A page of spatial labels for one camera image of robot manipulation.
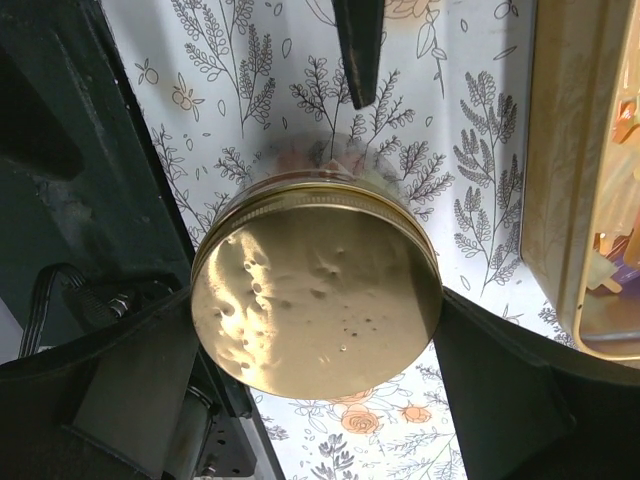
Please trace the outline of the gold jar lid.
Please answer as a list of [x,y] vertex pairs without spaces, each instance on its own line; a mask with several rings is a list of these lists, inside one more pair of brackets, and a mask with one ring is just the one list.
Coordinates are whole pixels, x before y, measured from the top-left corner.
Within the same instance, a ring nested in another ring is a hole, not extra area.
[[202,241],[191,276],[200,342],[265,393],[334,399],[373,388],[426,349],[443,287],[409,212],[378,193],[308,183],[259,193]]

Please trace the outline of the clear glass jar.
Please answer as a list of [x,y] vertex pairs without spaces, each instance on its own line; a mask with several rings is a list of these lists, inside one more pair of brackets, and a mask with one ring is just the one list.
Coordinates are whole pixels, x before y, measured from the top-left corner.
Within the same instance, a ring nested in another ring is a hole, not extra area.
[[309,182],[352,184],[405,201],[403,180],[383,151],[347,134],[312,131],[263,147],[241,183],[243,191]]

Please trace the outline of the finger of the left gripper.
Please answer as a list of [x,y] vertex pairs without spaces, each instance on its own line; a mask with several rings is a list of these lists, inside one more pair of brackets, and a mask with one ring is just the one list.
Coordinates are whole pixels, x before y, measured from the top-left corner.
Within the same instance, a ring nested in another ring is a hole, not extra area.
[[384,26],[384,0],[332,2],[340,50],[353,107],[376,100]]

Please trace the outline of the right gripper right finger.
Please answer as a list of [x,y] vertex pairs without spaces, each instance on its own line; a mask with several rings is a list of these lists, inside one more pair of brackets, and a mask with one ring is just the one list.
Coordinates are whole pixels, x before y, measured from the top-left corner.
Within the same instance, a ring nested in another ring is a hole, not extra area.
[[639,372],[447,290],[434,337],[470,479],[636,479]]

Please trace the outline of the tin of popsicle candies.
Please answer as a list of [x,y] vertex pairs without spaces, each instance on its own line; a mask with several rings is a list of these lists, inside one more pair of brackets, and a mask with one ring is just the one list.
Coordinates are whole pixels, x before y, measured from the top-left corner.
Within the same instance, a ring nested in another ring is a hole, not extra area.
[[560,330],[639,364],[639,5],[542,1],[521,255]]

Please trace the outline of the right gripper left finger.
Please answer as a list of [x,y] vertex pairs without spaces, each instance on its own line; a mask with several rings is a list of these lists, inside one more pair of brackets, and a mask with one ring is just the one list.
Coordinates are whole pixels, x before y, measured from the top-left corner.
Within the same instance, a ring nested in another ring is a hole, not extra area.
[[2,478],[161,478],[198,345],[183,289],[2,365]]

